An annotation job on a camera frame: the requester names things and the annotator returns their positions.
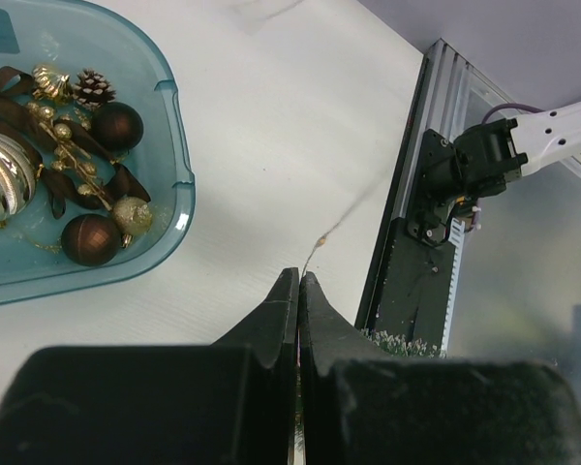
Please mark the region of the small green christmas tree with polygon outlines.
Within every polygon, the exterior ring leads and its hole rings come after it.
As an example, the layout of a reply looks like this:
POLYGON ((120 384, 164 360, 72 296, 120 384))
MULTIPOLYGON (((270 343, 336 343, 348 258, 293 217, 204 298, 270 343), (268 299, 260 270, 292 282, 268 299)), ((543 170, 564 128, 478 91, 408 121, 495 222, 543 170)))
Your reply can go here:
POLYGON ((408 340, 405 334, 390 334, 386 330, 362 328, 360 334, 382 351, 394 357, 446 358, 446 351, 419 338, 408 340))

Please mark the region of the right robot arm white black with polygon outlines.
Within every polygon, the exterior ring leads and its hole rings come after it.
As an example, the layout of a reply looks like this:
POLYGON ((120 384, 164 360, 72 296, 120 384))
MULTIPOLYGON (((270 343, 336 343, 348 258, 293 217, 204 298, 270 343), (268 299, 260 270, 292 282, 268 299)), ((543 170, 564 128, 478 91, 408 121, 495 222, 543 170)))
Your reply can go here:
POLYGON ((581 101, 481 123, 450 141, 424 132, 408 210, 408 234, 436 248, 456 216, 507 184, 581 154, 581 101))

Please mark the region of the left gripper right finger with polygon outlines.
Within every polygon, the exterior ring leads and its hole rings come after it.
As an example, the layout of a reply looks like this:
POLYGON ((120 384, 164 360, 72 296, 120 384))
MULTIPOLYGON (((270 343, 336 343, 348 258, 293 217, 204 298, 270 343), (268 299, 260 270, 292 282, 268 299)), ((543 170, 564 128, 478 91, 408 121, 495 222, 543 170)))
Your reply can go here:
POLYGON ((313 273, 298 324, 310 464, 581 464, 581 412, 548 364, 393 356, 313 273))

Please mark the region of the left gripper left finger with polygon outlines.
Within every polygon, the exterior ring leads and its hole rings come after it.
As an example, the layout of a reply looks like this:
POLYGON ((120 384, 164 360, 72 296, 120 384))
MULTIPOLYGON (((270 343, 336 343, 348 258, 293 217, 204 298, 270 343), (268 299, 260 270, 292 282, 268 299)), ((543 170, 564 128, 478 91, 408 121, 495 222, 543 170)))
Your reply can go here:
POLYGON ((0 402, 0 464, 285 464, 299 274, 209 345, 54 346, 0 402))

